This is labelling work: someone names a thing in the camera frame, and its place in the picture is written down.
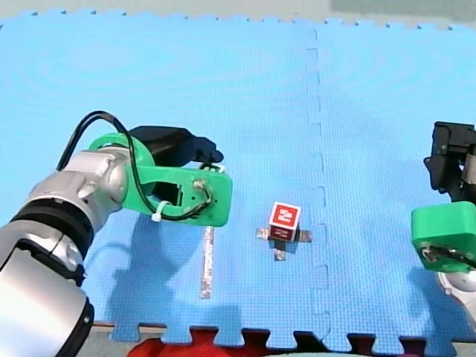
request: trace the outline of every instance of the black cable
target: black cable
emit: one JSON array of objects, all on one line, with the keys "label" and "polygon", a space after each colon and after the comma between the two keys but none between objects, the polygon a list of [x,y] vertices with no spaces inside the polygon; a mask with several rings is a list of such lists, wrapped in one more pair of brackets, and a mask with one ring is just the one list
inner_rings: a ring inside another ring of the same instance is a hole
[{"label": "black cable", "polygon": [[[57,170],[63,170],[66,165],[68,164],[69,160],[71,159],[74,150],[76,149],[76,145],[81,139],[81,136],[85,132],[85,130],[94,123],[96,120],[105,120],[108,123],[112,124],[116,130],[124,134],[127,139],[128,147],[129,147],[129,155],[131,160],[131,169],[132,169],[132,176],[134,178],[134,183],[139,192],[139,196],[141,197],[142,202],[147,206],[147,208],[151,211],[151,213],[155,213],[155,207],[152,202],[146,197],[144,191],[142,190],[141,182],[139,180],[139,172],[137,169],[137,162],[135,160],[135,148],[134,148],[134,141],[132,140],[131,135],[125,128],[125,126],[112,114],[104,111],[95,111],[87,114],[77,125],[76,129],[73,131],[69,142],[66,144],[66,148],[61,155],[61,159],[58,162]],[[211,194],[210,191],[206,188],[206,186],[201,183],[200,181],[194,182],[194,188],[203,190],[206,196],[206,200],[194,206],[188,212],[180,215],[180,216],[169,216],[167,214],[162,214],[163,219],[167,219],[169,221],[182,221],[184,219],[189,218],[196,218],[206,207],[208,207],[211,203]]]},{"label": "black cable", "polygon": [[440,255],[445,258],[449,258],[452,260],[456,260],[460,263],[464,263],[468,266],[471,266],[473,269],[476,269],[476,262],[466,258],[464,255],[458,253],[457,251],[453,249],[448,249],[448,248],[443,248],[443,247],[436,247],[432,246],[430,247],[430,250],[436,253],[437,255]]}]

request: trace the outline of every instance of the red block with white logo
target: red block with white logo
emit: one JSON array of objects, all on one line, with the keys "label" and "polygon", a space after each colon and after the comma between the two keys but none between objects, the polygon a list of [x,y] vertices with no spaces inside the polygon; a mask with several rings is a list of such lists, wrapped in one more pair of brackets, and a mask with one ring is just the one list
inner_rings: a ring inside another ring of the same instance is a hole
[{"label": "red block with white logo", "polygon": [[298,230],[300,207],[275,202],[269,218],[269,239],[294,242]]}]

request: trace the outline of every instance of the blue puzzle mat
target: blue puzzle mat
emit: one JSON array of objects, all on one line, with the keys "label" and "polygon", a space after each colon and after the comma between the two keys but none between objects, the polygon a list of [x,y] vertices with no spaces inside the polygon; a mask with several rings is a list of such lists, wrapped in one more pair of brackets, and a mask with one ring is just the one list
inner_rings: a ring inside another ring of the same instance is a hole
[{"label": "blue puzzle mat", "polygon": [[[268,347],[293,348],[304,331],[334,351],[374,335],[384,354],[424,338],[428,356],[475,339],[410,244],[411,210],[447,201],[422,164],[434,121],[475,122],[474,32],[90,10],[0,24],[3,222],[93,110],[130,128],[183,126],[225,154],[234,197],[211,299],[203,228],[123,210],[95,238],[84,289],[113,339],[164,324],[166,342],[217,327],[217,344],[239,346],[242,329],[266,329]],[[80,147],[110,130],[95,125]],[[283,262],[255,237],[274,201],[300,205],[313,235]]]}]

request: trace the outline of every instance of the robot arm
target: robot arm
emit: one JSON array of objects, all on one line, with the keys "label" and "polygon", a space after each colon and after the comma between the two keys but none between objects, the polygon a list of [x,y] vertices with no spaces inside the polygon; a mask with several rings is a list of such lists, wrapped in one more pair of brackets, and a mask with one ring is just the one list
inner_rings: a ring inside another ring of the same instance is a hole
[{"label": "robot arm", "polygon": [[[106,120],[119,131],[73,156],[86,127]],[[215,144],[185,129],[141,126],[130,132],[109,113],[77,127],[57,171],[38,183],[0,229],[0,356],[75,356],[94,321],[80,289],[95,234],[122,208],[191,225],[228,219],[231,180]],[[199,170],[182,168],[190,161]]]},{"label": "robot arm", "polygon": [[423,265],[437,272],[443,291],[465,309],[476,329],[476,132],[473,125],[434,125],[425,158],[431,188],[451,203],[411,214],[412,243]]}]

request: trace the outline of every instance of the floor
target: floor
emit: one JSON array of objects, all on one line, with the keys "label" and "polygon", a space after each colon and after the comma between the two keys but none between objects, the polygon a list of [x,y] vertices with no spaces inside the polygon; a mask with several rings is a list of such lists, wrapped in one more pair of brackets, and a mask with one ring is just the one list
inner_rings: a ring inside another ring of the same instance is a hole
[{"label": "floor", "polygon": [[[459,0],[457,5],[446,0],[0,0],[0,18],[15,16],[25,10],[41,13],[50,8],[75,11],[80,7],[94,8],[97,11],[121,9],[128,13],[143,10],[158,14],[186,13],[188,16],[216,14],[220,17],[246,15],[251,19],[277,16],[283,21],[295,17],[323,21],[334,17],[353,23],[358,19],[372,19],[378,24],[385,22],[405,22],[416,26],[420,22],[434,23],[441,28],[450,24],[462,23],[476,28],[476,1]],[[108,329],[95,327],[87,340],[80,357],[124,356],[133,345],[113,342],[108,339]],[[155,337],[160,331],[143,331],[144,338]],[[457,344],[458,355],[474,355],[475,347]]]}]

